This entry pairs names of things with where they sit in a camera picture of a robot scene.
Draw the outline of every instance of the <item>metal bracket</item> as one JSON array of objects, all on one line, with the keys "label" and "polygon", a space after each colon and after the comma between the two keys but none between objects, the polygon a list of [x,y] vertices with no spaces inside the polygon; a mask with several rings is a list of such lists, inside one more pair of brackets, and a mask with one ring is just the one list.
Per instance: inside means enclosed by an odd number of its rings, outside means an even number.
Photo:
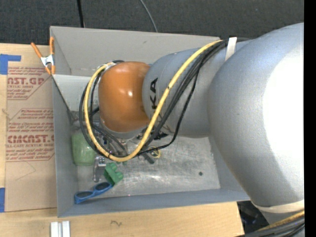
[{"label": "metal bracket", "polygon": [[70,221],[50,222],[50,237],[70,237]]},{"label": "metal bracket", "polygon": [[100,176],[103,175],[105,169],[105,157],[97,155],[94,159],[94,167],[93,167],[93,181],[98,183],[100,180]]}]

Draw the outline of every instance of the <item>gray box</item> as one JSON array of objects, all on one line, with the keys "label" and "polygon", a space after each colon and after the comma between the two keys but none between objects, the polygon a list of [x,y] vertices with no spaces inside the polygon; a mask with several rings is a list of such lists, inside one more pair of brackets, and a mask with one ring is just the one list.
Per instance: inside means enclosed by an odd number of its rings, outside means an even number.
[{"label": "gray box", "polygon": [[50,34],[55,38],[52,87],[59,217],[249,200],[212,138],[177,138],[152,165],[137,158],[119,164],[123,181],[102,196],[75,204],[76,192],[95,185],[93,166],[73,163],[71,135],[81,94],[96,68],[117,59],[151,64],[218,38],[66,27],[51,27]]}]

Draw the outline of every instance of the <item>green object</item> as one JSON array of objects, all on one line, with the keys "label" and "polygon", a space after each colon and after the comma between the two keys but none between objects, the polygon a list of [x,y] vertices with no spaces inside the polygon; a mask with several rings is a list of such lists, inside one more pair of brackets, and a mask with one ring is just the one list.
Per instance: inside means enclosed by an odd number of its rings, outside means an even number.
[{"label": "green object", "polygon": [[96,152],[89,146],[81,132],[71,136],[75,165],[91,166],[94,164]]},{"label": "green object", "polygon": [[117,168],[118,167],[114,162],[110,162],[105,166],[104,169],[104,177],[110,184],[112,184],[112,186],[123,179],[123,173],[118,171],[116,172]]}]

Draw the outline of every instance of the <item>green connector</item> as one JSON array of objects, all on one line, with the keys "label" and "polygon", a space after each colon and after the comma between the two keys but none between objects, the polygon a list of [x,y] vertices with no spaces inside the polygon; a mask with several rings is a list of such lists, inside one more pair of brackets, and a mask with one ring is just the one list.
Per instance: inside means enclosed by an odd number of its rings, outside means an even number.
[{"label": "green connector", "polygon": [[123,179],[123,173],[116,172],[117,168],[118,167],[116,166],[116,164],[114,162],[110,162],[105,166],[105,169],[104,169],[103,175],[112,186],[114,186],[120,180]]}]

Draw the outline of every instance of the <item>cardboard sheet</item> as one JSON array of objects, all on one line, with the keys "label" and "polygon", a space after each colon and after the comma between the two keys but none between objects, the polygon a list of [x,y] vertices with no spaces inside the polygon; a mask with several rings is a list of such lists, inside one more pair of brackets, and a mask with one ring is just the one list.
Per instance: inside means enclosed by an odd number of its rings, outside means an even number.
[{"label": "cardboard sheet", "polygon": [[5,211],[56,207],[51,77],[30,45],[1,44],[0,53],[22,58],[7,69]]}]

